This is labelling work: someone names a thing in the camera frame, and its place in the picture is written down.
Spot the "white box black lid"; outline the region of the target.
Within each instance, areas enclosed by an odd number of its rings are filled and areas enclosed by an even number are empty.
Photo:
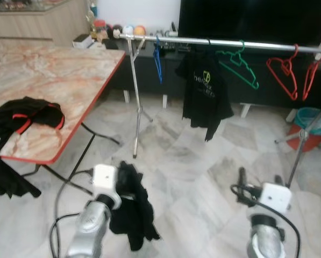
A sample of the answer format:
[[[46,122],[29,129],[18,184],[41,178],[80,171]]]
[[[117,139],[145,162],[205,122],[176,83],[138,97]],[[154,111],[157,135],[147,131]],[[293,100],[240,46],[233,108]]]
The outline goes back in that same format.
[[[94,44],[94,39],[91,34],[80,34],[72,40],[72,46],[74,48],[87,49]]]

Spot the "black knit garment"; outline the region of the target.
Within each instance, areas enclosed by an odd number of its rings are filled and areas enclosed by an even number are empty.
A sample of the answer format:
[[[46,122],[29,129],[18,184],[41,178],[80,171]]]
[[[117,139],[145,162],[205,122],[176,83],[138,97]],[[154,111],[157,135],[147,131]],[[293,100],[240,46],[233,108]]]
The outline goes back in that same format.
[[[143,174],[137,172],[134,165],[124,161],[119,163],[116,192],[121,196],[122,204],[111,211],[109,229],[114,234],[126,234],[130,249],[140,250],[145,239],[160,239],[155,228],[154,211],[148,201],[148,192],[141,184]]]

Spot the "green plastic hanger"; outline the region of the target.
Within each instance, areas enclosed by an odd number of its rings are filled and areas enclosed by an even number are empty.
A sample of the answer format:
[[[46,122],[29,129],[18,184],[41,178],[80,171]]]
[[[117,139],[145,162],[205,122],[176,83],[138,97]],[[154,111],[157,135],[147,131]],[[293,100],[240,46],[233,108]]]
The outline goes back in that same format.
[[[235,69],[232,69],[232,67],[229,66],[229,64],[226,64],[226,62],[223,62],[223,61],[218,61],[218,62],[227,71],[231,72],[232,74],[237,76],[239,79],[241,79],[244,83],[251,86],[251,88],[259,89],[260,84],[257,81],[256,75],[253,69],[249,66],[248,62],[246,62],[246,60],[241,56],[242,52],[246,49],[245,42],[244,41],[240,41],[240,42],[241,42],[241,49],[237,50],[236,52],[230,52],[226,50],[217,50],[215,54],[229,57],[228,59],[229,62],[231,62],[234,66],[244,67],[246,71],[249,73],[249,75],[251,76],[251,78],[242,76],[238,71],[236,71]]]

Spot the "black television console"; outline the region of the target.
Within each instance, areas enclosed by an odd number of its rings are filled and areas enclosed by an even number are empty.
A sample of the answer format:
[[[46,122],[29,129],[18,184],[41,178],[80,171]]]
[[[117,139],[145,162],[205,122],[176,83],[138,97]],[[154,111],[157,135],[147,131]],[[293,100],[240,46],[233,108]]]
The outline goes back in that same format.
[[[204,50],[205,45],[188,44],[192,50]],[[241,49],[240,46],[220,46],[211,45],[215,53],[217,50],[226,50],[236,52]],[[129,54],[131,53],[126,39],[106,39],[98,45],[91,45],[91,49],[108,49],[123,50],[126,53],[123,62],[118,69],[114,71],[108,82],[109,88],[126,90],[130,95],[134,93],[134,84],[132,79],[132,69]],[[163,51],[161,56],[163,83],[158,81],[157,71],[152,57],[154,50],[154,41],[146,41],[143,49],[140,50],[138,58],[135,60],[135,70],[138,79],[138,89],[143,94],[166,95],[170,98],[182,98],[185,92],[185,80],[175,74],[175,69],[179,67],[180,62],[184,59],[186,52],[180,50]],[[278,106],[279,108],[298,109],[303,106],[312,106],[313,108],[321,108],[321,62],[318,66],[315,78],[313,78],[312,89],[310,89],[307,98],[302,100],[298,98],[291,101],[285,91],[276,82],[274,76],[266,67],[266,61],[276,56],[288,56],[293,51],[287,50],[266,50],[246,48],[241,56],[248,62],[253,69],[257,81],[260,84],[259,89],[253,89],[244,83],[237,76],[222,69],[222,77],[227,84],[227,92],[232,103],[249,104],[249,105],[265,105]],[[234,66],[228,61],[229,57],[219,55],[219,61],[226,62],[232,69],[238,71],[242,76],[251,78],[247,71],[242,71],[241,67]]]

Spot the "black garment red stripes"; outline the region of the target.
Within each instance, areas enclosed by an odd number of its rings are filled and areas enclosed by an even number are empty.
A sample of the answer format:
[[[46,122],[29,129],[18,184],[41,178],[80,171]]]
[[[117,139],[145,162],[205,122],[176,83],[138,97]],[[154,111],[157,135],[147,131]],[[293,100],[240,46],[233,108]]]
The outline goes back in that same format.
[[[60,130],[65,124],[65,115],[58,103],[24,97],[0,106],[0,151],[14,133],[23,134],[31,125],[42,124]],[[0,196],[39,197],[41,191],[0,157]]]

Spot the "light wooden cabinet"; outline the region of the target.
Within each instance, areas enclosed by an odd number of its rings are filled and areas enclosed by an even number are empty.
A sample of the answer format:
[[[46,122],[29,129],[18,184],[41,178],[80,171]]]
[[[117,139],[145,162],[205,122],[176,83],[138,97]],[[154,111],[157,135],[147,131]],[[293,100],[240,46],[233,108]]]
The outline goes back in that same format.
[[[0,49],[21,46],[72,47],[88,34],[88,0],[0,0]]]

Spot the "silver metal clothes rack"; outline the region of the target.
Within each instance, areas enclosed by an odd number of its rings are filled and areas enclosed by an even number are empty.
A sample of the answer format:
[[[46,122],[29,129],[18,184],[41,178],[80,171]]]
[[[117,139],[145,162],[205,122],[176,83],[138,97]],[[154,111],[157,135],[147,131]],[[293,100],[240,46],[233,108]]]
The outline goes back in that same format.
[[[141,105],[140,100],[140,91],[138,89],[138,79],[136,76],[136,70],[135,70],[135,60],[138,57],[141,47],[145,46],[145,41],[155,41],[156,37],[151,36],[135,36],[135,35],[127,35],[127,34],[121,34],[119,35],[122,39],[126,39],[126,42],[128,44],[128,47],[131,51],[129,54],[130,58],[130,64],[132,69],[132,79],[134,84],[134,92],[135,92],[135,98],[136,98],[136,104],[137,104],[137,124],[136,124],[136,132],[135,132],[135,138],[134,138],[134,145],[133,145],[133,152],[132,157],[136,158],[138,155],[138,142],[139,142],[139,134],[140,134],[140,121],[143,116],[148,118],[148,120],[151,119],[151,117],[144,111],[143,106]],[[174,44],[197,44],[197,45],[206,45],[207,39],[195,39],[195,38],[180,38],[180,37],[159,37],[160,42],[173,42]],[[210,39],[211,45],[220,45],[220,46],[233,46],[241,47],[240,41],[224,41],[224,40],[218,40],[218,39]],[[268,44],[267,42],[245,42],[246,48],[254,48],[254,49],[266,49],[266,50],[287,50],[287,51],[295,51],[295,45],[283,45],[283,44]],[[305,53],[321,53],[321,48],[315,48],[315,47],[298,47],[299,52],[305,52]],[[276,140],[276,144],[282,143],[283,141],[292,140],[295,138],[299,138],[300,142],[296,149],[296,158],[295,158],[295,164],[293,165],[293,168],[291,169],[290,177],[288,179],[288,182],[286,184],[287,187],[291,187],[291,183],[293,182],[293,179],[296,174],[296,169],[299,165],[303,145],[305,144],[306,140],[308,140],[309,132],[312,130],[313,125],[315,125],[315,122],[317,122],[318,119],[321,118],[321,110],[320,113],[317,114],[317,117],[313,119],[313,122],[311,122],[308,127],[301,130],[298,135],[291,134],[286,136],[285,138],[281,138]]]

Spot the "black t-shirt green print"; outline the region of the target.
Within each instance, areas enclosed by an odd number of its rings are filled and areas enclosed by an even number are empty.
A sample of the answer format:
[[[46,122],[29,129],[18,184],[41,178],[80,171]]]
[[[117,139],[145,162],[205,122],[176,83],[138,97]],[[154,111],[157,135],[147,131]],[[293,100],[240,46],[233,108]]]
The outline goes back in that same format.
[[[204,141],[212,140],[222,120],[234,116],[222,66],[212,52],[190,52],[175,74],[185,79],[182,117],[190,126],[207,128]]]

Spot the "black flat television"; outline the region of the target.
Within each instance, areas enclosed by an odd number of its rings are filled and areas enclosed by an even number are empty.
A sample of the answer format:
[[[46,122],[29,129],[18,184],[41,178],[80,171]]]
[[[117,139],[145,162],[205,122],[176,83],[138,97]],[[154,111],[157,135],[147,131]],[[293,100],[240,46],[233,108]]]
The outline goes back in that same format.
[[[321,0],[181,0],[179,37],[317,46]]]

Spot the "blue hanging ornament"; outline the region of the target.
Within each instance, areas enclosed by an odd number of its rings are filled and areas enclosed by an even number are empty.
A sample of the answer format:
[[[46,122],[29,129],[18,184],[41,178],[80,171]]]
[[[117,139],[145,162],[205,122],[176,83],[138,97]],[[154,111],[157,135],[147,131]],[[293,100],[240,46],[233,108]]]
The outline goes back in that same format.
[[[95,23],[95,20],[98,18],[98,5],[97,0],[87,0],[88,2],[88,12],[87,20],[92,26]]]

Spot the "blue plastic hanger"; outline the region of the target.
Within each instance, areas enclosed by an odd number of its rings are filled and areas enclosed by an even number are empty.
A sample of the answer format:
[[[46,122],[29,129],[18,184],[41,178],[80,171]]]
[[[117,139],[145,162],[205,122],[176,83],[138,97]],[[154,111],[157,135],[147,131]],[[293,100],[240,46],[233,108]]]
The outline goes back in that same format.
[[[162,60],[161,60],[161,49],[159,37],[156,36],[154,42],[153,60],[156,67],[158,81],[160,84],[163,83],[163,71],[162,71]]]

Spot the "marble table red edge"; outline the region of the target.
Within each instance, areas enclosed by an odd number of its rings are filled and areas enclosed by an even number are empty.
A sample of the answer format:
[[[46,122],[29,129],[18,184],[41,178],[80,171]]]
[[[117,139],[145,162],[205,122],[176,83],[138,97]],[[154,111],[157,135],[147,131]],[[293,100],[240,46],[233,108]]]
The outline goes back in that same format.
[[[47,166],[59,159],[114,71],[122,50],[22,46],[0,49],[0,106],[24,97],[58,103],[63,128],[33,124],[0,151],[7,160]]]

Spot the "orange bin teal bag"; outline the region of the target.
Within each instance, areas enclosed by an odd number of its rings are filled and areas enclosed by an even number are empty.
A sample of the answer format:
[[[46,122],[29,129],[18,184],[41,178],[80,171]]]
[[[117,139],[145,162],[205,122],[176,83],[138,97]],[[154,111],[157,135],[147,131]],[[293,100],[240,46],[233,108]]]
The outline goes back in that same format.
[[[303,107],[296,111],[294,123],[291,125],[288,134],[295,134],[301,130],[304,130],[313,119],[317,117],[317,114],[320,113],[320,110],[317,108]],[[309,132],[308,140],[306,140],[303,145],[302,152],[310,152],[313,148],[317,147],[321,143],[321,118],[315,122],[312,130]]]

